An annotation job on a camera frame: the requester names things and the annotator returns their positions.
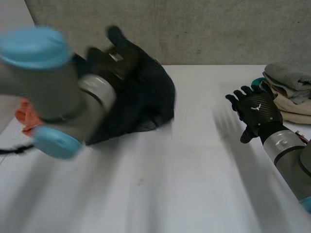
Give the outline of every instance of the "robotic arm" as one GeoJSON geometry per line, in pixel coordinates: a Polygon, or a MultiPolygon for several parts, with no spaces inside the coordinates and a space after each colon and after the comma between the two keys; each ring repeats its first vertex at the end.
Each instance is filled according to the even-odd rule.
{"type": "Polygon", "coordinates": [[[304,208],[311,213],[311,143],[307,145],[291,130],[283,126],[283,118],[269,93],[252,85],[234,91],[237,96],[227,95],[247,126],[241,136],[242,143],[260,137],[263,147],[276,168],[304,208]]]}
{"type": "Polygon", "coordinates": [[[34,131],[34,146],[63,159],[88,141],[139,65],[137,51],[112,47],[97,58],[100,76],[78,80],[62,34],[43,27],[8,33],[0,46],[0,94],[31,101],[44,122],[34,131]]]}

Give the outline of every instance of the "light blue joint cap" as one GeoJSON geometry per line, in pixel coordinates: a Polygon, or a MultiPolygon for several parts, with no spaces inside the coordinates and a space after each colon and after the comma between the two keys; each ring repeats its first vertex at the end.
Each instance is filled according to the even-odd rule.
{"type": "Polygon", "coordinates": [[[300,204],[305,208],[305,210],[311,214],[311,197],[303,198],[299,201],[300,204]]]}
{"type": "Polygon", "coordinates": [[[46,126],[37,126],[33,137],[34,146],[54,158],[70,159],[82,147],[74,137],[46,126]]]}
{"type": "Polygon", "coordinates": [[[28,27],[1,34],[1,59],[24,69],[53,69],[68,62],[71,49],[60,32],[49,27],[28,27]]]}

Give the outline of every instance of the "beige towel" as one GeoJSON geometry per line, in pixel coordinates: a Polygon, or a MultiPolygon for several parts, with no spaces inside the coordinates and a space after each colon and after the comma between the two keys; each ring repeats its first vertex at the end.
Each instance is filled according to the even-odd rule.
{"type": "Polygon", "coordinates": [[[283,120],[297,124],[311,124],[311,116],[281,111],[283,120]]]}
{"type": "Polygon", "coordinates": [[[264,82],[269,85],[274,96],[276,96],[274,103],[281,110],[284,120],[297,124],[311,124],[311,100],[306,100],[301,104],[295,104],[275,90],[267,81],[264,82]]]}

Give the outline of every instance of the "folded cloth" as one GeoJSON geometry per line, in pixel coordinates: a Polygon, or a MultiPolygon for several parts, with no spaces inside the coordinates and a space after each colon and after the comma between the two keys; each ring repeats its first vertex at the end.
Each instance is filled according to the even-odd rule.
{"type": "Polygon", "coordinates": [[[267,80],[263,81],[270,87],[274,95],[274,103],[281,111],[283,120],[297,124],[311,124],[311,100],[306,100],[302,104],[295,104],[276,90],[267,80]]]}
{"type": "Polygon", "coordinates": [[[306,101],[309,99],[310,94],[311,94],[310,90],[296,91],[276,81],[275,79],[267,75],[265,72],[263,72],[262,74],[264,75],[266,80],[269,82],[269,84],[273,86],[275,90],[277,90],[279,93],[284,95],[286,98],[290,99],[292,102],[296,104],[301,104],[303,103],[303,101],[306,101]]]}
{"type": "Polygon", "coordinates": [[[281,111],[283,120],[297,124],[311,124],[311,116],[281,111]]]}
{"type": "Polygon", "coordinates": [[[264,70],[263,75],[269,83],[294,103],[300,104],[309,99],[311,73],[296,70],[285,63],[271,63],[264,70]]]}
{"type": "Polygon", "coordinates": [[[282,93],[278,92],[277,88],[271,85],[268,81],[264,81],[270,87],[273,95],[274,95],[274,103],[277,105],[279,110],[290,112],[290,113],[298,113],[311,116],[311,100],[306,100],[301,104],[295,104],[288,98],[286,98],[282,93]]]}
{"type": "Polygon", "coordinates": [[[281,62],[267,65],[264,71],[276,81],[294,90],[311,90],[311,73],[297,70],[281,62]]]}
{"type": "Polygon", "coordinates": [[[22,132],[27,136],[31,136],[33,129],[42,124],[33,106],[25,98],[20,100],[20,108],[15,111],[15,117],[25,126],[22,132]]]}

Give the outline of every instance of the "stack of folded towels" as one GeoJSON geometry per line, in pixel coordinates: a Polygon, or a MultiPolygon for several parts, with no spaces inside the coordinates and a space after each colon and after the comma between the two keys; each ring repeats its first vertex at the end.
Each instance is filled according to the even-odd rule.
{"type": "Polygon", "coordinates": [[[283,119],[311,124],[311,73],[285,63],[272,63],[265,67],[263,75],[283,119]]]}

